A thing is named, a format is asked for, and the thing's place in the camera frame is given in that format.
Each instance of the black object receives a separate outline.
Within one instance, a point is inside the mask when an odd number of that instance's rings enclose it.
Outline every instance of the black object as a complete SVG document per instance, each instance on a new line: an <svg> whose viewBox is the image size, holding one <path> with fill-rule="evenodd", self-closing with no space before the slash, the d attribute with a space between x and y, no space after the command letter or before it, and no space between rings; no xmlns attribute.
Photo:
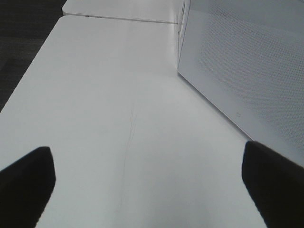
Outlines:
<svg viewBox="0 0 304 228"><path fill-rule="evenodd" d="M247 190L269 228L304 228L304 169L258 142L247 142Z"/></svg>
<svg viewBox="0 0 304 228"><path fill-rule="evenodd" d="M0 172L0 228L36 226L55 186L51 150L39 147Z"/></svg>

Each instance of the table surface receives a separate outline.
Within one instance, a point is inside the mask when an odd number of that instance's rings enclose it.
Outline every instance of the table surface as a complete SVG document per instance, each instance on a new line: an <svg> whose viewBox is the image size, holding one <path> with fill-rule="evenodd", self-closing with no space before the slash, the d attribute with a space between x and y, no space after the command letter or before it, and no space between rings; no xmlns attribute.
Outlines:
<svg viewBox="0 0 304 228"><path fill-rule="evenodd" d="M65 15L177 23L183 0L67 0Z"/></svg>
<svg viewBox="0 0 304 228"><path fill-rule="evenodd" d="M37 227L263 228L247 138L176 69L172 24L62 17L0 113L0 169L50 146Z"/></svg>

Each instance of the dark carpet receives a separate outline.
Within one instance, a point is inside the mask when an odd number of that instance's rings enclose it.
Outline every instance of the dark carpet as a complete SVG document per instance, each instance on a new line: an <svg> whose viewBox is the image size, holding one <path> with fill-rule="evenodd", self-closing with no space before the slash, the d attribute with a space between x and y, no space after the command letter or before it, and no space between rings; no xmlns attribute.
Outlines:
<svg viewBox="0 0 304 228"><path fill-rule="evenodd" d="M48 37L66 0L0 0L0 111Z"/></svg>

